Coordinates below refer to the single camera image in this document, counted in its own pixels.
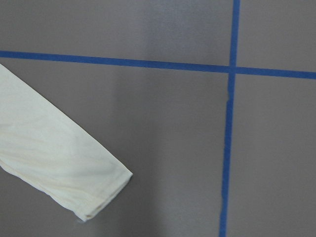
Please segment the cream long sleeve shirt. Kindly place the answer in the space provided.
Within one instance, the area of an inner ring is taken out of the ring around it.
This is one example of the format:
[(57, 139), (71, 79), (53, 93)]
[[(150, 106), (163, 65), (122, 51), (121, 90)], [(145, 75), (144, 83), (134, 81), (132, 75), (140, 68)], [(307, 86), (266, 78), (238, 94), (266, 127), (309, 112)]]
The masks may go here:
[(82, 221), (95, 217), (132, 177), (98, 141), (4, 66), (0, 165)]

